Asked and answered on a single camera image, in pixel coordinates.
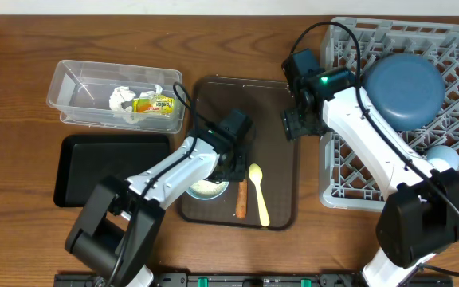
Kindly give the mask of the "green yellow snack wrapper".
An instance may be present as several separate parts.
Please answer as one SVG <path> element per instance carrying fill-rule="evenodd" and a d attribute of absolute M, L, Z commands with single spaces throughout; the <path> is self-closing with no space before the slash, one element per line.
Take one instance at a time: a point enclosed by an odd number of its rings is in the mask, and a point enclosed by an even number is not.
<path fill-rule="evenodd" d="M 137 113 L 169 116 L 174 111 L 175 100 L 164 95 L 139 98 L 133 100 L 132 108 Z"/>

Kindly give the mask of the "light blue rice bowl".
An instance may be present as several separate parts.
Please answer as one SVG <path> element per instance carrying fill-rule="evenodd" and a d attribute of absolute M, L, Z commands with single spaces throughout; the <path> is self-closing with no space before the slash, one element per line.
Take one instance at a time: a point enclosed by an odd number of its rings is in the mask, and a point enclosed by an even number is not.
<path fill-rule="evenodd" d="M 208 180 L 199 180 L 190 186 L 186 192 L 199 200 L 211 200 L 221 195 L 229 186 L 229 182 L 213 183 Z"/>

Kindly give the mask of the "yellow plastic spoon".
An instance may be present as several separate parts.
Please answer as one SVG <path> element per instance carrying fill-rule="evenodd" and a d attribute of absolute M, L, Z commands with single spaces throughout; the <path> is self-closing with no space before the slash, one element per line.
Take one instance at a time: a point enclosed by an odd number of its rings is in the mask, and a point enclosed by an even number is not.
<path fill-rule="evenodd" d="M 265 198 L 264 198 L 264 195 L 261 189 L 261 181 L 263 179 L 263 173 L 258 164 L 252 163 L 249 166 L 249 178 L 251 182 L 254 184 L 256 194 L 257 194 L 257 206 L 258 206 L 258 214 L 259 214 L 260 223 L 263 227 L 267 227 L 270 224 L 270 219 L 269 219 L 269 212 L 265 204 Z"/>

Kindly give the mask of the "light blue cup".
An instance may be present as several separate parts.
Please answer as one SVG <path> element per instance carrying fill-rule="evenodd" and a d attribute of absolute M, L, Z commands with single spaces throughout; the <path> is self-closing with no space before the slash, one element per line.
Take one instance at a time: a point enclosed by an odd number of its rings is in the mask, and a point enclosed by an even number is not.
<path fill-rule="evenodd" d="M 451 147 L 438 145 L 428 150 L 426 158 L 438 171 L 459 168 L 459 155 Z"/>

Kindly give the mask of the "dark blue plate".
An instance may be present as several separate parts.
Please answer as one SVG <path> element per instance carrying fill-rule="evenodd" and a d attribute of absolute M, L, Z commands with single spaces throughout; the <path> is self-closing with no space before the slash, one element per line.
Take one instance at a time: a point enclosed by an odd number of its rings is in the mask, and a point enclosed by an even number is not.
<path fill-rule="evenodd" d="M 394 54 L 377 61 L 365 72 L 363 87 L 397 132 L 429 124 L 445 99 L 441 73 L 428 60 L 413 54 Z"/>

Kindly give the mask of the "white tissue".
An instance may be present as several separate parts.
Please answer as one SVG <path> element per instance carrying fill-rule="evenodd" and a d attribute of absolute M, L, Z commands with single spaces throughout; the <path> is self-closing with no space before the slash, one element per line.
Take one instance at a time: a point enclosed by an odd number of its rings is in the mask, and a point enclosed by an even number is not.
<path fill-rule="evenodd" d="M 117 112 L 116 117 L 122 118 L 129 124 L 137 124 L 143 120 L 145 113 L 133 112 L 133 100 L 162 95 L 162 91 L 163 88 L 160 85 L 155 85 L 155 91 L 142 92 L 137 95 L 128 86 L 120 86 L 115 88 L 109 97 L 109 108 L 113 112 Z"/>

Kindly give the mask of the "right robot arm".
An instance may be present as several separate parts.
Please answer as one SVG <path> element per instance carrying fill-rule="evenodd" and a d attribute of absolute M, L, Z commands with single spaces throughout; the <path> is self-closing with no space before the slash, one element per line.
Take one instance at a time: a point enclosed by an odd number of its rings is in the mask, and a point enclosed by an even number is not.
<path fill-rule="evenodd" d="M 376 226 L 380 248 L 363 280 L 404 284 L 459 241 L 458 171 L 439 171 L 402 140 L 362 88 L 359 71 L 326 71 L 309 49 L 290 54 L 281 67 L 296 101 L 282 114 L 287 139 L 338 133 L 386 200 Z"/>

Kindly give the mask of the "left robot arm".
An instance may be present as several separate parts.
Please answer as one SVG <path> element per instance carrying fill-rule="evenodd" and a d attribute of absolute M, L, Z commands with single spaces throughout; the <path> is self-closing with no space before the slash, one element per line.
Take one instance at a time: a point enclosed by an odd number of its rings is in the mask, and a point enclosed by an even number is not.
<path fill-rule="evenodd" d="M 146 263 L 166 209 L 200 180 L 240 182 L 253 121 L 234 109 L 220 123 L 196 124 L 181 147 L 146 171 L 102 179 L 75 221 L 66 250 L 106 286 L 149 286 Z"/>

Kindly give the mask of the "carrot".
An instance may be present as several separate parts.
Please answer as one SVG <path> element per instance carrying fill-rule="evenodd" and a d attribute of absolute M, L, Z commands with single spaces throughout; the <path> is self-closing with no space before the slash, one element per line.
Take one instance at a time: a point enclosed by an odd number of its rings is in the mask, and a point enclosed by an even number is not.
<path fill-rule="evenodd" d="M 238 184 L 237 203 L 235 215 L 239 219 L 244 219 L 247 214 L 248 183 L 244 179 Z"/>

